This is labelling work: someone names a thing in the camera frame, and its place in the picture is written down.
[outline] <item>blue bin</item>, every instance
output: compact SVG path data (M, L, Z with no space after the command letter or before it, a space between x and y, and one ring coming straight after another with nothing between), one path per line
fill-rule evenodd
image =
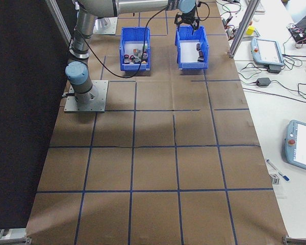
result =
M180 27L179 30L176 32L175 37L175 45L177 46L178 56L177 56L177 63L179 70L198 70L198 69L207 69L208 63L209 63L209 43L208 39L206 37L206 32L204 27L199 27L198 30L196 30L193 34L193 29L191 26L184 26ZM204 62L197 62L192 58L191 62L184 62L185 58L181 58L181 42L188 40L189 42L192 42L193 48L187 49L191 52L191 55L193 57L198 58L198 51L196 50L196 43L200 43L200 49L204 53Z
M124 64L123 63L123 56L129 55L131 56L133 52L130 51L126 54L126 46L127 45L137 45L137 48L143 49L144 44L144 30L145 27L123 27L121 29L121 38L120 38L120 70L123 71L137 71L139 64ZM150 70L151 67L151 47L150 47L150 30L149 27L146 30L146 42L147 45L147 54L148 54L148 61L147 64L142 64L140 70Z

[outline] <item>plastic storage bin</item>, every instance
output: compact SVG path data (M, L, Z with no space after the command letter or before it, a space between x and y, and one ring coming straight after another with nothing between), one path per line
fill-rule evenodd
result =
M176 32L175 45L177 46L177 63L179 70L207 69L209 63L209 43L204 27L199 27L193 34L191 26L180 27ZM198 62L196 44L204 54L204 62Z
M124 64L124 55L133 55L133 49L137 48L139 50L143 49L144 44L144 30L145 27L124 27L121 29L120 38L120 70L124 71L137 71L139 64ZM149 27L146 30L146 42L147 46L147 64L142 64L140 70L150 70L151 66L151 48L150 48L150 30Z

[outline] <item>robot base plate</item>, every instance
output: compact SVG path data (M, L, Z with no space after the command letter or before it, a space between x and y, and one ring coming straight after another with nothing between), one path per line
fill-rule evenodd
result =
M93 86L98 90L98 97L88 104L79 104L75 96L68 96L64 112L65 113L84 113L98 112L104 113L106 109L106 100L108 92L108 80L92 80ZM74 94L74 90L70 87L69 93Z
M110 24L109 26L104 29L104 28L97 28L97 21L99 21L98 19L95 22L95 26L93 29L93 34L99 34L99 35L111 35L114 36L116 35L117 32L117 23L118 23L118 17L111 17L108 18L110 20Z

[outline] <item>black curtain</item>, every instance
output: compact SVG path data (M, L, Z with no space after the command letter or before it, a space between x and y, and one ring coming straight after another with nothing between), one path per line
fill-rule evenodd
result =
M72 1L58 3L73 30ZM66 84L66 52L44 0L0 0L0 229L28 222Z

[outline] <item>yellow object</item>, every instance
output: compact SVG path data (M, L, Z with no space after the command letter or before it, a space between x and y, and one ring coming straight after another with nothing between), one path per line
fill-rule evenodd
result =
M255 31L255 27L249 26L248 29L247 29L246 34L250 36L251 34L254 33L254 31Z

